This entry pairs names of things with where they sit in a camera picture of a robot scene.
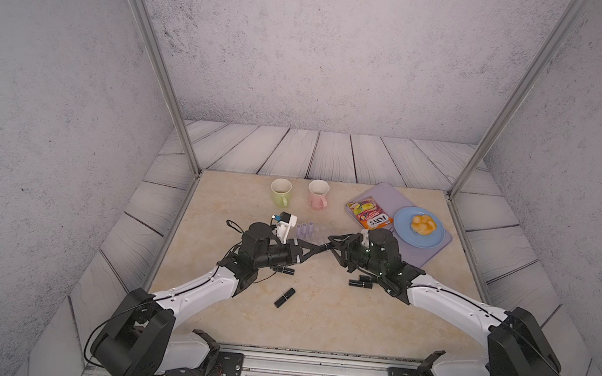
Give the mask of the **black lipstick diagonal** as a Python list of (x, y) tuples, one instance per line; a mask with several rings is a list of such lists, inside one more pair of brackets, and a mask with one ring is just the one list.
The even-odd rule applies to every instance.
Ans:
[(282, 307), (288, 300), (290, 300), (291, 297), (293, 297), (296, 294), (296, 290), (294, 288), (290, 288), (289, 290), (287, 290), (282, 296), (280, 296), (275, 302), (274, 302), (274, 306), (276, 308), (280, 308)]

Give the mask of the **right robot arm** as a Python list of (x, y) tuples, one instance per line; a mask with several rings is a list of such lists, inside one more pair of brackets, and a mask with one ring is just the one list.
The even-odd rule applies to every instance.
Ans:
[(322, 249), (348, 272), (372, 276), (392, 298), (434, 314), (481, 345), (471, 358), (437, 353), (428, 363), (432, 376), (562, 376), (553, 347), (530, 311), (497, 308), (445, 287), (402, 259), (390, 231), (329, 236)]

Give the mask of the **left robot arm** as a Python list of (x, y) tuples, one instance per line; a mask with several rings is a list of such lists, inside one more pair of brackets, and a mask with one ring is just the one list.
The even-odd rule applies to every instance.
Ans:
[(291, 239), (275, 225), (253, 223), (217, 265), (190, 282), (157, 293), (131, 291), (92, 340), (90, 353), (111, 376), (214, 376), (220, 346), (195, 330), (176, 335), (183, 323), (213, 304), (245, 291), (262, 268), (304, 263), (333, 245)]

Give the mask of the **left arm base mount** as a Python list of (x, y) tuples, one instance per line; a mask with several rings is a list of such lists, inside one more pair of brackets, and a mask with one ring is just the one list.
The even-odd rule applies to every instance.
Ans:
[(244, 354), (224, 351), (202, 330), (171, 336), (158, 369), (164, 376), (241, 376)]

